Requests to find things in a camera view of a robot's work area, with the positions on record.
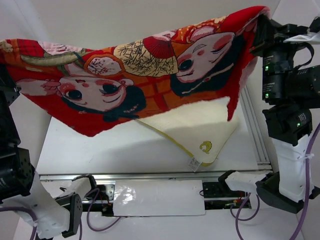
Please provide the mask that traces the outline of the cream pillow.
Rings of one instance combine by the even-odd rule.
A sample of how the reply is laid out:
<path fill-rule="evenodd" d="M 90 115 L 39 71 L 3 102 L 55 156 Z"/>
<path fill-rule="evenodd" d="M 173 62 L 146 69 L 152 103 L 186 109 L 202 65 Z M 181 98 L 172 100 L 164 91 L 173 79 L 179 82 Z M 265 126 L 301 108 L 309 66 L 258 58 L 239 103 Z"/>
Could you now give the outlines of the cream pillow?
<path fill-rule="evenodd" d="M 234 114 L 228 121 L 227 101 L 222 99 L 184 104 L 137 122 L 181 148 L 191 157 L 188 167 L 196 172 L 216 160 L 240 118 Z"/>

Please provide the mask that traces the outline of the red patterned pillowcase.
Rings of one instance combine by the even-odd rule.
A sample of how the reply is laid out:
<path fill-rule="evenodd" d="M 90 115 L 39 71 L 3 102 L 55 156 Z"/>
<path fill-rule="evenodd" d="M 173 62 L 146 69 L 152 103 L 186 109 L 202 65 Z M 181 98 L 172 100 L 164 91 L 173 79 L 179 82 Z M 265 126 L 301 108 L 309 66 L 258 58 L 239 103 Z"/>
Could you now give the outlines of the red patterned pillowcase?
<path fill-rule="evenodd" d="M 24 96 L 88 137 L 224 97 L 230 121 L 256 66 L 258 18 L 269 15 L 267 6 L 251 6 L 103 49 L 5 39 L 0 63 Z"/>

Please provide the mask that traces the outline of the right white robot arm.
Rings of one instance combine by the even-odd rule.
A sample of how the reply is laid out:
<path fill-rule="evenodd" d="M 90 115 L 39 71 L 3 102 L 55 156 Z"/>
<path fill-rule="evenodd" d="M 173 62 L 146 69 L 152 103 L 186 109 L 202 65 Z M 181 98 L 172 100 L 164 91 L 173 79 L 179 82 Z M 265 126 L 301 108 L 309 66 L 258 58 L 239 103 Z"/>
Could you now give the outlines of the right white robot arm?
<path fill-rule="evenodd" d="M 309 62 L 294 65 L 297 51 L 320 42 L 320 20 L 308 27 L 281 25 L 262 15 L 251 48 L 262 57 L 262 98 L 271 105 L 263 111 L 275 147 L 278 172 L 250 174 L 229 170 L 218 178 L 223 196 L 234 191 L 258 195 L 267 205 L 296 214 L 320 193 L 306 168 L 307 146 L 313 130 L 311 109 L 320 106 L 320 68 Z"/>

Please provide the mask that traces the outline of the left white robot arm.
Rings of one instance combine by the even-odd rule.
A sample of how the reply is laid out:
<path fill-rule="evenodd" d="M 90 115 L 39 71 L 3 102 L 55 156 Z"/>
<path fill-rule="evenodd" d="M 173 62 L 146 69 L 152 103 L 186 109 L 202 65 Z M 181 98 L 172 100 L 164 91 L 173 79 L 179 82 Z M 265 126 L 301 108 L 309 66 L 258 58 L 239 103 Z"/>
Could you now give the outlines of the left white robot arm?
<path fill-rule="evenodd" d="M 10 105 L 20 87 L 4 65 L 0 67 L 0 210 L 15 212 L 32 227 L 32 240 L 71 237 L 82 232 L 82 201 L 73 192 L 53 198 L 40 181 L 27 149 L 20 148 Z"/>

